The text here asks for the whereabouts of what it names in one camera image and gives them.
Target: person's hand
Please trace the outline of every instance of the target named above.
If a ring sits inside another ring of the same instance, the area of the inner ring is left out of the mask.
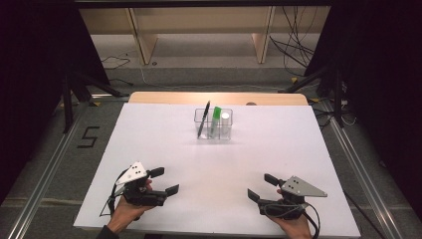
[[[297,220],[285,220],[270,216],[268,218],[277,223],[292,239],[312,238],[310,225],[305,215],[301,215]]]
[[[152,181],[146,181],[147,190],[152,190],[150,185]],[[111,217],[107,227],[113,233],[118,234],[125,229],[135,218],[140,217],[145,211],[154,208],[154,206],[135,206],[126,201],[122,196],[115,208],[115,212]]]

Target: pen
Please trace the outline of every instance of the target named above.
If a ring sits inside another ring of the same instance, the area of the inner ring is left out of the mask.
[[[208,109],[210,109],[210,101],[208,101],[207,106],[205,107],[204,116],[202,117],[202,122],[201,122],[201,125],[199,126],[199,130],[198,130],[198,138],[201,135],[202,127],[204,126],[204,122],[205,122],[205,118],[207,118]]]

